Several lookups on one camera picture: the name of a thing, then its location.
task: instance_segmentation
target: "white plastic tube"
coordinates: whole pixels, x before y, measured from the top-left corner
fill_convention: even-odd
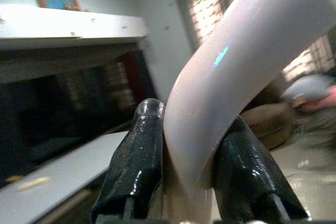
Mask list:
[[[202,194],[201,184],[211,187],[206,167],[237,114],[334,24],[336,0],[231,4],[180,73],[166,106],[165,140],[189,204]]]

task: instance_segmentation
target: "pink cloth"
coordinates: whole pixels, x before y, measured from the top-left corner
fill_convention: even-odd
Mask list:
[[[328,97],[314,102],[306,102],[301,106],[302,111],[309,112],[336,106],[336,85],[330,86],[328,90],[330,91]]]

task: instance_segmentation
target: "wall shelf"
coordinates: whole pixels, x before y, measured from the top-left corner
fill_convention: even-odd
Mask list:
[[[136,42],[142,17],[0,5],[0,50]]]

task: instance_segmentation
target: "curved pipe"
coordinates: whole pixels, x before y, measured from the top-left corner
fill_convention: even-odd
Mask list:
[[[336,0],[231,4],[180,73],[166,106],[167,149],[187,194],[201,183],[211,187],[205,167],[237,114],[334,24]]]

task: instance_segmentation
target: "white table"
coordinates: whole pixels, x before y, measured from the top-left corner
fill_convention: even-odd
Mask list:
[[[101,136],[0,190],[0,224],[29,224],[57,207],[104,173],[127,132]],[[18,186],[40,177],[46,184],[19,191]]]

